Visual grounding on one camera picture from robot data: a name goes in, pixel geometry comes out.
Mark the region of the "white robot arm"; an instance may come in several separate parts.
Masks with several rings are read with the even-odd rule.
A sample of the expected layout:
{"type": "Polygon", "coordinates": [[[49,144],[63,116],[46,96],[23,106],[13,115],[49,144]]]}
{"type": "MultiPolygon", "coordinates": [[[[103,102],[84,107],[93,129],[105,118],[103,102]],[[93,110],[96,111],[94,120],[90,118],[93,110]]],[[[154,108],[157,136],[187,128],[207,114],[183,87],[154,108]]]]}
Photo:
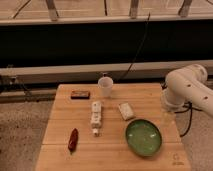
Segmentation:
{"type": "Polygon", "coordinates": [[[174,112],[189,101],[213,118],[213,90],[205,85],[207,77],[207,70],[199,64],[169,72],[161,95],[163,108],[174,112]]]}

